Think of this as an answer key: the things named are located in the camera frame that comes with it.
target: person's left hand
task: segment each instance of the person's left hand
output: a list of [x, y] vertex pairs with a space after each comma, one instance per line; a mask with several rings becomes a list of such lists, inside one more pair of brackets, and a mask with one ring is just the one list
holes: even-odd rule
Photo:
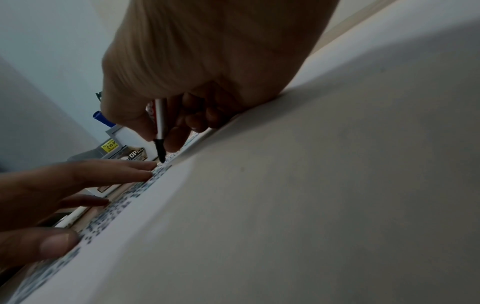
[[89, 160], [0, 174], [0, 266], [65, 255], [79, 242], [74, 231], [31, 227], [62, 208], [106, 205], [106, 198], [76, 193], [147, 181], [156, 166], [146, 161]]

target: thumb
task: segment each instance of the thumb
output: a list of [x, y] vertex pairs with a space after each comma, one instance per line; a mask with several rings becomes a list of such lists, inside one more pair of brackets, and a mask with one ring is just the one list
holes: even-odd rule
[[60, 228], [30, 228], [0, 233], [0, 266], [12, 267], [58, 258], [79, 242], [77, 233]]

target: yellow price tag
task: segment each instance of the yellow price tag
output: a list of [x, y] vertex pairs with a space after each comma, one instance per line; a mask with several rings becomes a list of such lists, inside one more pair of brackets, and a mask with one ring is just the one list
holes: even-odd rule
[[104, 143], [101, 148], [104, 149], [107, 153], [110, 153], [111, 151], [115, 150], [115, 148], [117, 148], [119, 145], [118, 143], [113, 140], [113, 139], [110, 139], [109, 141], [107, 141], [106, 143]]

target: person's right hand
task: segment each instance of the person's right hand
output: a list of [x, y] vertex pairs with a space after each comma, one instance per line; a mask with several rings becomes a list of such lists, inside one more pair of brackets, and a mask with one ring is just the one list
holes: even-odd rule
[[145, 111], [168, 98], [167, 151], [275, 97], [294, 77], [338, 0], [132, 0], [103, 59], [101, 109], [147, 140]]

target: paper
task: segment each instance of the paper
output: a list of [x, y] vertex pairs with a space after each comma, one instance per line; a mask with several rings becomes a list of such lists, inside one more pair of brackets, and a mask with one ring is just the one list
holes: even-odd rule
[[153, 171], [153, 177], [147, 182], [141, 182], [134, 185], [130, 190], [122, 194], [117, 200], [112, 202], [105, 211], [95, 218], [87, 228], [79, 232], [81, 241], [66, 256], [57, 259], [38, 263], [33, 267], [18, 290], [10, 299], [9, 304], [20, 304], [32, 293], [45, 285], [52, 277], [59, 273], [73, 259], [82, 253], [82, 249], [92, 244], [108, 226], [125, 210], [136, 198], [140, 197], [149, 189], [158, 179], [160, 179], [170, 168], [171, 162], [184, 151], [196, 138], [198, 133], [194, 133], [185, 143], [184, 147], [177, 153], [167, 156], [164, 164]]

